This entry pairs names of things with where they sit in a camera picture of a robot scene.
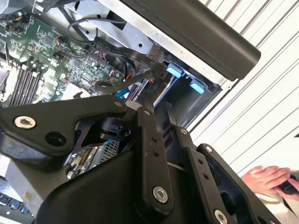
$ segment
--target finger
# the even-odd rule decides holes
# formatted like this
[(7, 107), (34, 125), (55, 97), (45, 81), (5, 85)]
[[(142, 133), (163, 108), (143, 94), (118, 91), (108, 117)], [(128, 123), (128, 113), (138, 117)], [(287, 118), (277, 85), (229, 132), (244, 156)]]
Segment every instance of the finger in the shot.
[(283, 198), (289, 198), (295, 201), (299, 201), (299, 194), (295, 194), (295, 195), (287, 195), (285, 194), (281, 189), (279, 188), (275, 188), (276, 192), (280, 194), (280, 196), (282, 196)]
[(282, 184), (283, 182), (287, 181), (290, 178), (290, 176), (291, 176), (290, 174), (284, 174), (284, 175), (280, 176), (279, 178), (276, 178), (274, 180), (267, 182), (265, 184), (265, 187), (267, 189), (276, 187), (276, 186)]
[(262, 171), (262, 170), (264, 170), (264, 169), (265, 169), (265, 167), (263, 167), (263, 166), (258, 166), (258, 167), (254, 167), (254, 168), (252, 168), (249, 172), (250, 172), (251, 174), (255, 174), (255, 173), (260, 172), (260, 171)]
[(294, 188), (296, 188), (297, 191), (299, 191), (299, 182), (298, 182), (298, 181), (296, 181), (296, 180), (290, 178), (290, 179), (289, 179), (289, 182), (290, 182), (291, 185), (294, 186)]
[(256, 178), (265, 178), (279, 170), (278, 166), (267, 167), (263, 171), (254, 174)]
[(278, 171), (276, 171), (275, 173), (269, 175), (267, 177), (267, 181), (271, 181), (271, 180), (275, 180), (277, 178), (279, 178), (280, 176), (284, 175), (284, 174), (288, 174), (290, 172), (289, 168), (280, 168)]
[(279, 193), (280, 196), (282, 196), (282, 197), (286, 197), (286, 196), (287, 196), (287, 194), (285, 194), (285, 193), (282, 191), (282, 189), (280, 189), (280, 188), (274, 188), (274, 189), (275, 189), (275, 191), (276, 191), (277, 193)]

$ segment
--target silver screw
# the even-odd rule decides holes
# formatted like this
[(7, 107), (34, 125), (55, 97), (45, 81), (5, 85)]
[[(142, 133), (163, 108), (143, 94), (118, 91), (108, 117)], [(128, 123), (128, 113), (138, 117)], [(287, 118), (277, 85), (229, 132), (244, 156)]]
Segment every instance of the silver screw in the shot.
[(122, 104), (120, 102), (118, 102), (118, 101), (114, 101), (114, 104), (117, 105), (117, 106), (119, 106), (119, 107), (122, 106)]
[(181, 132), (183, 133), (183, 134), (188, 134), (188, 132), (187, 132), (187, 130), (186, 129), (181, 129)]
[(168, 194), (167, 192), (161, 187), (154, 187), (153, 195), (157, 201), (160, 203), (165, 204), (168, 201)]
[(228, 224), (228, 220), (226, 219), (222, 211), (215, 210), (214, 215), (220, 224)]
[(14, 119), (14, 124), (22, 129), (31, 129), (36, 126), (36, 121), (28, 116), (19, 116)]
[(150, 112), (144, 110), (144, 113), (145, 113), (146, 115), (149, 115), (149, 116), (150, 116)]
[(212, 153), (213, 150), (209, 147), (209, 146), (206, 146), (206, 150), (209, 152), (209, 153)]

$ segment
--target computer motherboard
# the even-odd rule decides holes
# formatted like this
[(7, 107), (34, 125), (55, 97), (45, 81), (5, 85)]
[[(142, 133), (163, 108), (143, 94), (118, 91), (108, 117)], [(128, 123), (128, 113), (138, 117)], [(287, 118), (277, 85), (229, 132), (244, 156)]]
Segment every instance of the computer motherboard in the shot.
[(97, 81), (117, 85), (124, 79), (102, 52), (88, 54), (84, 47), (23, 11), (1, 17), (2, 54), (5, 43), (15, 61), (0, 96), (2, 108), (95, 96)]

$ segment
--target hand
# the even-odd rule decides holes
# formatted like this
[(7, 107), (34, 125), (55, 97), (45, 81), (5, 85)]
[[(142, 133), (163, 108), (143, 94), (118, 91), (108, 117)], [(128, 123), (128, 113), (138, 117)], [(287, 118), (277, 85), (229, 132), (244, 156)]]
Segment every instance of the hand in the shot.
[(290, 178), (289, 172), (289, 168), (258, 166), (243, 175), (241, 179), (255, 193), (275, 194), (277, 193), (275, 187)]
[[(299, 182), (293, 180), (292, 178), (290, 178), (288, 181), (290, 182), (291, 185), (294, 186), (294, 188), (296, 188), (297, 191), (299, 191)], [(299, 201), (299, 194), (286, 195), (280, 188), (275, 188), (275, 190), (284, 198), (289, 198), (295, 201)]]

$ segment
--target keyboard key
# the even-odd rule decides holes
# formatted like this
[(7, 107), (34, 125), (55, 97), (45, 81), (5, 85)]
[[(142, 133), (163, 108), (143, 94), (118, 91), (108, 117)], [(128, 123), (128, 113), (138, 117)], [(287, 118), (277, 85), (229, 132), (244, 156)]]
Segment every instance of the keyboard key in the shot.
[(23, 213), (23, 214), (27, 214), (27, 213), (29, 213), (29, 210), (28, 210), (25, 206), (21, 207), (20, 211), (21, 211), (21, 213)]
[(8, 203), (10, 202), (10, 198), (7, 197), (7, 196), (3, 196), (1, 199), (0, 199), (0, 205), (8, 205)]
[(13, 201), (11, 204), (10, 204), (10, 209), (12, 210), (17, 210), (19, 208), (19, 206), (21, 205), (21, 202), (19, 201)]

